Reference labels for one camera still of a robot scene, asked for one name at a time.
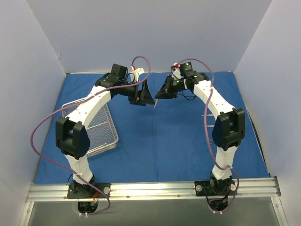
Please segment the blue surgical drape cloth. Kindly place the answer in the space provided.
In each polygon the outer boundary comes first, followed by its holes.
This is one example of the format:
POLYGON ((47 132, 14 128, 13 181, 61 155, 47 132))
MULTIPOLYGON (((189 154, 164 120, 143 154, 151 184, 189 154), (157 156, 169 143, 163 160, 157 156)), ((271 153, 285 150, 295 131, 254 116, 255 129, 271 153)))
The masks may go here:
MULTIPOLYGON (((270 177, 252 123, 232 72, 214 73, 214 87, 235 108, 246 113, 246 136, 238 147, 233 168, 239 178, 270 177)), ((100 74, 68 74, 55 110, 67 102, 86 97, 100 74)), ((129 104, 127 97, 115 96, 108 103, 119 140, 117 147, 88 158, 97 182, 166 182, 207 180, 214 166, 206 144, 204 107, 199 99, 159 100, 152 105, 129 104)), ((43 155, 69 165, 55 145, 53 117, 43 155)), ((71 172, 40 160, 35 184, 64 184, 71 172)))

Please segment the wire mesh instrument tray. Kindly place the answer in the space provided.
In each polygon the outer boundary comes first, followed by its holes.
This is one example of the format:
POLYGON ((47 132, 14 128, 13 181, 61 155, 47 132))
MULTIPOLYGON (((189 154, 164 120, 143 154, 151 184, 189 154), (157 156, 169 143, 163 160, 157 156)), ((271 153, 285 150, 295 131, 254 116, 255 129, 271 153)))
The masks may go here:
POLYGON ((66 112, 55 126, 56 146, 79 160, 114 148, 118 135, 105 97, 80 99, 62 106, 66 112))

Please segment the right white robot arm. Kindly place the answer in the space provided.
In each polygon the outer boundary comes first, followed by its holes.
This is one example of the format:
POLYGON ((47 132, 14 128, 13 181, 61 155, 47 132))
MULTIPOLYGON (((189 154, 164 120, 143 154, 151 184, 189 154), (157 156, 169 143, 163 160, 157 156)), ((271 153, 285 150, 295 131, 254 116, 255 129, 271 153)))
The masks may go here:
POLYGON ((209 182, 209 189, 214 194, 225 190, 224 180, 232 176, 232 164, 235 152, 245 138, 245 111, 228 103, 214 87, 214 77, 208 78, 192 68, 192 59, 185 59, 171 66, 171 74, 167 76, 163 86, 155 95, 156 99, 177 98, 178 93, 190 90, 204 104, 204 124, 207 112, 215 119, 212 134, 205 132, 207 139, 212 138, 216 145, 216 154, 212 175, 215 179, 209 182))

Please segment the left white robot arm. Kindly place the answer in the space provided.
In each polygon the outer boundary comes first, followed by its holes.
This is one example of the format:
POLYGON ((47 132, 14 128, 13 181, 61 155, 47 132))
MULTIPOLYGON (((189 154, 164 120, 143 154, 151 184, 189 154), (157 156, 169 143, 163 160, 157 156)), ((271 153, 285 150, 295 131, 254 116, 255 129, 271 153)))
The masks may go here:
POLYGON ((78 186, 78 192, 83 197, 94 194, 94 177, 87 160, 90 149, 90 139, 87 128, 99 110, 116 95, 126 96, 133 105, 154 105, 147 80, 139 82, 143 68, 134 69, 131 81, 128 82, 128 69, 125 66, 113 64, 111 72, 99 78, 88 96, 66 117, 59 117, 55 123, 56 146, 69 162, 73 173, 73 181, 78 186))

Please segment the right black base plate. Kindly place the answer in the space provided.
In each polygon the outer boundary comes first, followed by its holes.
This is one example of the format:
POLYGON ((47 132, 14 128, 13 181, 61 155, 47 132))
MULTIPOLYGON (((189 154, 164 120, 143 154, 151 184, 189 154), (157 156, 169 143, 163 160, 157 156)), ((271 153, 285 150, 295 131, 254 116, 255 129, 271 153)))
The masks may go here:
POLYGON ((194 182, 196 196, 233 195, 237 186, 234 180, 199 180, 194 182))

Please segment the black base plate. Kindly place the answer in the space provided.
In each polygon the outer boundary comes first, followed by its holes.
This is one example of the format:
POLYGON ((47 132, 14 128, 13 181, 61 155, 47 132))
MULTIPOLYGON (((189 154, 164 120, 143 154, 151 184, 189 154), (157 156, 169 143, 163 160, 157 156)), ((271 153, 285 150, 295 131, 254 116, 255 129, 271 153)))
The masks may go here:
MULTIPOLYGON (((93 183, 95 187, 101 190, 108 197, 110 196, 111 184, 110 183, 93 183)), ((89 185, 82 185, 77 182, 69 184, 67 193, 68 199, 87 199, 93 198, 97 191, 89 185)))
POLYGON ((237 186, 234 180, 199 180, 194 182, 196 196, 233 195, 237 186))

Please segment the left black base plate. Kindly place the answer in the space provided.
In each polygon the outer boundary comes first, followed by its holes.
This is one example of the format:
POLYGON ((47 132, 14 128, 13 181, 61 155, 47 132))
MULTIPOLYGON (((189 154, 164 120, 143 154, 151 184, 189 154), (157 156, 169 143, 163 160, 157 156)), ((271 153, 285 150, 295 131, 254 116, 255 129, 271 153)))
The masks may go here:
MULTIPOLYGON (((111 184, 110 183, 93 183, 95 187, 101 190, 108 197, 110 196, 111 184)), ((89 185, 82 185, 77 182, 69 184, 67 193, 68 199, 87 199, 93 198, 97 191, 89 185)))

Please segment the front aluminium rail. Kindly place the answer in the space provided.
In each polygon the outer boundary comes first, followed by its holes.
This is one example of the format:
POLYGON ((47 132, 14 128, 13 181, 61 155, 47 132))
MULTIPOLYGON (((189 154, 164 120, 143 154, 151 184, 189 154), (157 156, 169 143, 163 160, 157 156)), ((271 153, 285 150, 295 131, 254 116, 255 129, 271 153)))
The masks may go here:
MULTIPOLYGON (((276 178, 243 178, 239 180, 237 198, 277 197, 281 195, 276 178)), ((31 185, 28 202, 91 202, 92 198, 69 199, 66 184, 31 185)), ((159 183, 112 183, 109 199, 113 201, 205 199, 196 196, 193 181, 159 183)))

